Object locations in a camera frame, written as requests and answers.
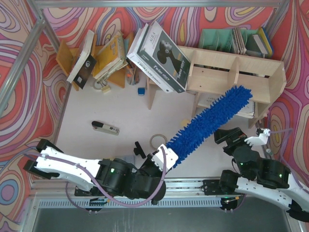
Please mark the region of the blue microfibre duster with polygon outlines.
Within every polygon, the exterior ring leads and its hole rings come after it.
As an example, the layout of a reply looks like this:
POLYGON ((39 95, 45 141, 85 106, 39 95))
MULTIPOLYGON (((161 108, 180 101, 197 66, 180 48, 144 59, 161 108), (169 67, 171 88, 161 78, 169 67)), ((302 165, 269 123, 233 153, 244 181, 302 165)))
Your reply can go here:
POLYGON ((196 115, 183 129, 167 142, 166 147, 173 150, 178 160, 175 169, 191 153, 222 125, 236 115, 252 98, 251 90, 244 86, 232 87, 218 97, 210 106, 196 115))

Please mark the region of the white Chokladfabriken book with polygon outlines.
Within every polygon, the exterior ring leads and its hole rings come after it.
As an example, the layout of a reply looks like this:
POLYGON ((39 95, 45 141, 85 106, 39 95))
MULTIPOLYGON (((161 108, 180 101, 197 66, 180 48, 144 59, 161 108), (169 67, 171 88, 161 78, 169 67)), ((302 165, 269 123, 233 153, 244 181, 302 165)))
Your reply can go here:
POLYGON ((127 53, 127 58, 131 60, 139 69, 141 69, 155 84, 157 84, 164 92, 171 93, 174 89, 163 81, 162 78, 154 71, 150 65, 146 64, 140 55, 138 55, 138 50, 142 44, 143 39, 146 36, 147 29, 149 25, 146 23, 143 28, 140 28, 133 40, 131 47, 127 53))

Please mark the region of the green desk organiser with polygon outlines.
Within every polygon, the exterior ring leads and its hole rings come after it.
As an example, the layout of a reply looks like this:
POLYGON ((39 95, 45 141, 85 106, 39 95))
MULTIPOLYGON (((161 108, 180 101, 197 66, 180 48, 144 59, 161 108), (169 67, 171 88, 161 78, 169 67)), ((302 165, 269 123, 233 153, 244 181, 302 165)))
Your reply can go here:
POLYGON ((198 48, 258 58, 265 57, 263 54, 254 51, 241 52, 240 48, 235 44, 235 41, 236 38, 233 29, 203 29, 198 48))

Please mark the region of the brown card stack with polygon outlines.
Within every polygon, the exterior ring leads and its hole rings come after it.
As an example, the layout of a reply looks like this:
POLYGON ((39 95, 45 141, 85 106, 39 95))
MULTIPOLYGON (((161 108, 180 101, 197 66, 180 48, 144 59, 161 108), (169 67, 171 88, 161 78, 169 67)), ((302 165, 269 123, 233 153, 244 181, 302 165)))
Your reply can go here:
POLYGON ((245 55, 246 54, 245 42, 239 27, 235 27, 233 29, 233 38, 234 43, 236 45, 237 54, 245 55))

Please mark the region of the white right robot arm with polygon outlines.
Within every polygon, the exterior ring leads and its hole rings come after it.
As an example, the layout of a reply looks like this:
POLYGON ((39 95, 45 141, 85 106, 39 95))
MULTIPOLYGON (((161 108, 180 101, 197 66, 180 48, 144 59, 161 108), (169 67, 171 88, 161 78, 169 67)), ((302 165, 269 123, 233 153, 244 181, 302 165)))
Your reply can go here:
POLYGON ((308 222, 309 188, 293 176, 291 168, 275 160, 262 158, 252 147, 265 145, 271 131, 258 128, 256 136, 248 137, 239 127, 218 129, 216 144, 226 142, 224 152, 235 161, 239 172, 223 170, 219 188, 225 194, 243 193, 272 203, 290 217, 308 222))

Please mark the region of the beige calculator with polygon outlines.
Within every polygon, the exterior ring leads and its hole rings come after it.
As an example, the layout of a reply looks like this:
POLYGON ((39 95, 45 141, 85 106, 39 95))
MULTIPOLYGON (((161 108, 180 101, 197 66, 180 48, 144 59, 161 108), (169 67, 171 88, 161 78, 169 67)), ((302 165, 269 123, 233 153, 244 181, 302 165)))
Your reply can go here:
POLYGON ((131 156, 124 156, 123 160, 128 162, 128 163, 132 163, 135 164, 135 156, 131 155, 131 156))

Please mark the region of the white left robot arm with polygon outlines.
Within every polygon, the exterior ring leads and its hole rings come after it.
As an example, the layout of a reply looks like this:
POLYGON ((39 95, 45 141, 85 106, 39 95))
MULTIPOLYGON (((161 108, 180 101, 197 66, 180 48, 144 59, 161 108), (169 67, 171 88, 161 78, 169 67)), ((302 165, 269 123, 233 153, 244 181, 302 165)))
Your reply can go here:
POLYGON ((171 167, 170 151, 161 145, 149 154, 137 168, 119 158, 83 159, 67 155, 46 139, 36 146, 35 158, 28 159, 24 170, 44 179, 66 179, 86 196, 103 195, 117 204, 115 196, 143 199, 143 203, 158 204, 166 193, 165 176, 171 167))

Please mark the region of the yellow worn books stack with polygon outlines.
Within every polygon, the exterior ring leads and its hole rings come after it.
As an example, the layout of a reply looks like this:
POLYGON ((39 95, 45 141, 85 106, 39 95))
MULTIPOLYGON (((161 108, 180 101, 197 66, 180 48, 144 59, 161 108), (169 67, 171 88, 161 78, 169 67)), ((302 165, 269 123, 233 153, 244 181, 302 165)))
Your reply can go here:
POLYGON ((93 77, 97 82, 105 81, 115 71, 127 65, 123 34, 118 31, 95 56, 97 63, 93 77))

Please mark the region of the black white Twins story book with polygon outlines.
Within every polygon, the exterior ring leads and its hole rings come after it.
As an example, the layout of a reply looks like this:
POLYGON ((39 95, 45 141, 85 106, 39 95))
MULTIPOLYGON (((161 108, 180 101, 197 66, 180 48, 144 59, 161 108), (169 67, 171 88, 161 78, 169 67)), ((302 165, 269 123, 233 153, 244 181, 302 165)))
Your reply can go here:
POLYGON ((137 56, 153 71, 158 81, 177 93, 186 91, 190 60, 168 36, 158 22, 145 24, 141 30, 137 56))

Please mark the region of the spiral notebook under shelf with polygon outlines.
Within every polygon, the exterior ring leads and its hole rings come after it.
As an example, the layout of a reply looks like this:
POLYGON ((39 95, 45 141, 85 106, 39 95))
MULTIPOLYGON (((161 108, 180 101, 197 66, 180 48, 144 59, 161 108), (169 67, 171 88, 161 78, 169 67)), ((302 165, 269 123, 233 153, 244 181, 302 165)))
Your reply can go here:
MULTIPOLYGON (((211 104, 215 102, 221 95, 213 93, 202 93, 199 97, 197 107, 210 108, 211 104)), ((245 118, 254 118, 255 102, 249 101, 238 113, 238 116, 245 118)))

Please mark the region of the pencils bundle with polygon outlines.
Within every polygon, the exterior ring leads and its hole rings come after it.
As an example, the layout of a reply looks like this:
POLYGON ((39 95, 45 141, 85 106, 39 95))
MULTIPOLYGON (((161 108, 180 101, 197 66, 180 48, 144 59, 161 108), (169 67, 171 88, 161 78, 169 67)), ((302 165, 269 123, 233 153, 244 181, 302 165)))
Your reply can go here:
POLYGON ((140 77, 139 77, 139 69, 137 67, 130 67, 129 65, 127 65, 125 67, 125 77, 126 77, 126 81, 129 85, 136 85, 140 82, 140 77))

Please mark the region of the black T-shaped plastic piece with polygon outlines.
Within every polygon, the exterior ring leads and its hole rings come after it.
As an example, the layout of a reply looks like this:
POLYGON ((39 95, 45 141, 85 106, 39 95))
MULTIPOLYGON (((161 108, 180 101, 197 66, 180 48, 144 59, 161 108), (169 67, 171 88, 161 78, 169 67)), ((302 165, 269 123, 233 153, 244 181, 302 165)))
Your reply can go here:
POLYGON ((133 152, 136 156, 140 156, 142 159, 151 159, 153 158, 153 153, 149 153, 148 155, 146 155, 146 153, 143 151, 140 143, 138 141, 136 141, 135 143, 135 147, 133 149, 133 152))

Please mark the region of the grey book in organiser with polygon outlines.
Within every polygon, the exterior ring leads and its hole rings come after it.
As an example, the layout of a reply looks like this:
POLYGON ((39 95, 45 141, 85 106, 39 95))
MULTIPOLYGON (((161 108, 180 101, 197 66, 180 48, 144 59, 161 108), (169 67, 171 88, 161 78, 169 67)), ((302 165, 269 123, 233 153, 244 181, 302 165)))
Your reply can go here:
POLYGON ((268 54, 267 49, 258 34, 251 34, 246 42, 246 54, 253 57, 265 58, 268 54))

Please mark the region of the masking tape roll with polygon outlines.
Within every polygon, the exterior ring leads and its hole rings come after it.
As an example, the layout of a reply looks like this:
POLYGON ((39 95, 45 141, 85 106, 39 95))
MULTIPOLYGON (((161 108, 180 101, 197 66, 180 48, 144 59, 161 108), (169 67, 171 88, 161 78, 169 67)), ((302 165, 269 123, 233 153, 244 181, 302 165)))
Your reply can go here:
POLYGON ((158 134, 154 134, 153 136, 151 136, 150 140, 149 140, 149 145, 152 149, 156 149, 159 145, 161 144, 166 144, 167 143, 167 138, 166 136, 158 133, 158 134))

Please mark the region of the white book with black cover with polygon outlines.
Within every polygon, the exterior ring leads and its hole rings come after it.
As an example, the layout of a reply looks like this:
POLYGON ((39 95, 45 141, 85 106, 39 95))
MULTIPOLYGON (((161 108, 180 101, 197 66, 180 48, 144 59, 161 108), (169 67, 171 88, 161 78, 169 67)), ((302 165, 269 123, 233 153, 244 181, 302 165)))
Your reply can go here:
POLYGON ((97 62, 94 56, 91 55, 94 36, 93 31, 87 31, 86 36, 73 57, 72 68, 67 78, 68 82, 75 83, 81 89, 84 88, 97 62))

